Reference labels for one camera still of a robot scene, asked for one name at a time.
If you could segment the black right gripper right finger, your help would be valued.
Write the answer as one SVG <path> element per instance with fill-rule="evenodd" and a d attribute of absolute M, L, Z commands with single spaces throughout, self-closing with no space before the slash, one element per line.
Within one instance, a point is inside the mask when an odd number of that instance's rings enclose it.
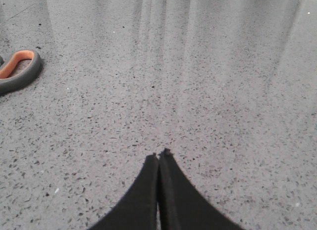
<path fill-rule="evenodd" d="M 186 178 L 170 149 L 159 155 L 158 204 L 163 230 L 240 230 Z"/>

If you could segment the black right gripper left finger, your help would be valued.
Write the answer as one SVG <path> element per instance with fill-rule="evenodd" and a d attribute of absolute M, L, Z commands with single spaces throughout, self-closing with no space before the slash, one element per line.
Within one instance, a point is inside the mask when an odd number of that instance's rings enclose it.
<path fill-rule="evenodd" d="M 155 230 L 159 162 L 148 155 L 137 178 L 114 208 L 90 229 Z"/>

